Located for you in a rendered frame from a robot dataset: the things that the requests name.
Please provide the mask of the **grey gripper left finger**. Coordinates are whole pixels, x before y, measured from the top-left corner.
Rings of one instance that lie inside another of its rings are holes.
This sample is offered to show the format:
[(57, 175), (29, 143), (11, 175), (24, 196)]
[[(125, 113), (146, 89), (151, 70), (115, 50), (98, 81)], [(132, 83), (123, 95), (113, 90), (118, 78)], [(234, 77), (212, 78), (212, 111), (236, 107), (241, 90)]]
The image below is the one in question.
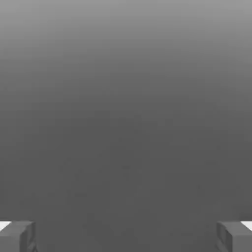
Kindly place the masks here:
[(0, 252), (37, 252), (36, 222), (0, 220)]

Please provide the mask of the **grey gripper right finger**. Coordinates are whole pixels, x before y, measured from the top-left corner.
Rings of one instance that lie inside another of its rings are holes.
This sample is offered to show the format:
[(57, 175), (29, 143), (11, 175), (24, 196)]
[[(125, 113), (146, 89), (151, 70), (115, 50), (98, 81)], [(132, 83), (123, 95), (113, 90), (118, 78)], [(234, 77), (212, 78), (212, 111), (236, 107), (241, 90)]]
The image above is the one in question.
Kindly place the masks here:
[(217, 252), (252, 252), (252, 221), (219, 221)]

